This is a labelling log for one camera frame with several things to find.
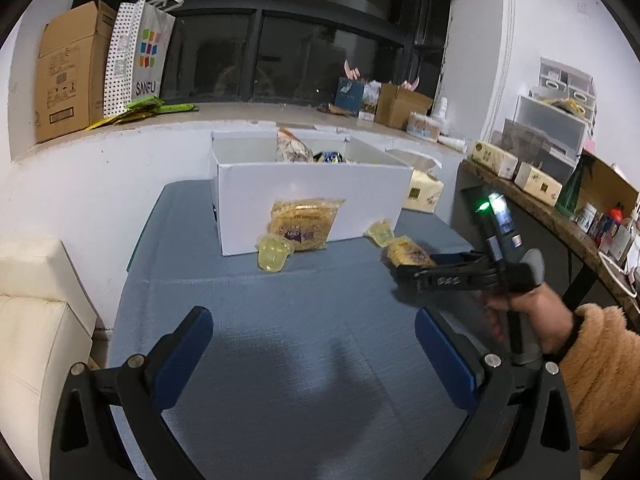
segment fleece sleeve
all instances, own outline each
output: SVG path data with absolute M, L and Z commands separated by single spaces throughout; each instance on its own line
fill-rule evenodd
M 578 442 L 613 446 L 640 420 L 640 336 L 617 307 L 580 307 L 577 340 L 560 363 Z

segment human hand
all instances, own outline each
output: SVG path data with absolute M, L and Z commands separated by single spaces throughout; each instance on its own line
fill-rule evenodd
M 494 337 L 503 341 L 503 327 L 496 311 L 509 309 L 507 297 L 494 294 L 484 295 L 482 299 L 487 307 L 486 318 L 492 326 Z M 554 354 L 567 342 L 574 327 L 574 314 L 546 283 L 527 294 L 511 296 L 510 300 L 513 310 L 529 316 L 543 353 Z

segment table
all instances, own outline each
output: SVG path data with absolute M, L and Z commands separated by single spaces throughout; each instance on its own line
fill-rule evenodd
M 512 181 L 499 178 L 484 166 L 470 160 L 463 160 L 460 163 L 460 168 L 502 193 L 547 228 L 573 254 L 580 258 L 582 268 L 562 296 L 562 300 L 568 307 L 577 308 L 596 280 L 600 280 L 609 294 L 625 311 L 633 328 L 640 329 L 640 310 L 638 310 L 636 300 L 626 294 L 611 277 L 598 256 L 596 244 L 575 223 L 562 216 L 555 208 L 524 193 Z
M 214 335 L 180 400 L 163 412 L 207 479 L 421 480 L 465 413 L 414 335 L 419 306 L 441 308 L 490 350 L 468 294 L 398 288 L 366 238 L 294 254 L 277 274 L 256 254 L 222 256 L 209 182 L 164 188 L 130 266 L 109 365 L 147 353 L 193 305 Z M 435 215 L 403 211 L 397 235 L 437 252 L 470 247 Z M 119 408 L 137 473 L 153 478 Z

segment metal screw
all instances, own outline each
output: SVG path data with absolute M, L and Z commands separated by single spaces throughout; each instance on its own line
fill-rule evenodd
M 71 367 L 71 375 L 82 375 L 84 372 L 84 363 L 76 363 Z
M 497 368 L 502 364 L 502 359 L 496 354 L 487 354 L 484 356 L 484 362 L 491 368 Z
M 144 363 L 145 357 L 142 354 L 135 354 L 127 359 L 127 365 L 129 365 L 129 368 L 140 368 Z
M 560 371 L 560 368 L 558 368 L 558 365 L 556 363 L 548 361 L 545 363 L 545 370 L 551 375 L 556 375 Z

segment white sofa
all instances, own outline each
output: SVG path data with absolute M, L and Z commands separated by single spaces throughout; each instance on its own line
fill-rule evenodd
M 0 241 L 0 432 L 33 480 L 49 480 L 60 393 L 95 319 L 60 241 Z

